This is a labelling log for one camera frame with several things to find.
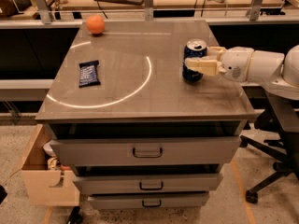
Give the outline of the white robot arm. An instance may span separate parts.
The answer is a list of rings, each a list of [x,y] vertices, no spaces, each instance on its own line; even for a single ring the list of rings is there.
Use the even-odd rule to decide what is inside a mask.
[[[208,47],[206,56],[186,58],[184,62],[194,72],[256,83],[277,96],[299,99],[297,46],[287,55],[245,47]]]

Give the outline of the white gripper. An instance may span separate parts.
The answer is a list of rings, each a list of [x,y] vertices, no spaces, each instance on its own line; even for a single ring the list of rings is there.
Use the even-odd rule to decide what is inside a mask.
[[[222,76],[230,81],[244,82],[246,80],[249,61],[254,49],[244,47],[208,47],[207,55],[221,57],[221,61],[205,60],[202,58],[186,58],[188,69],[208,76]]]

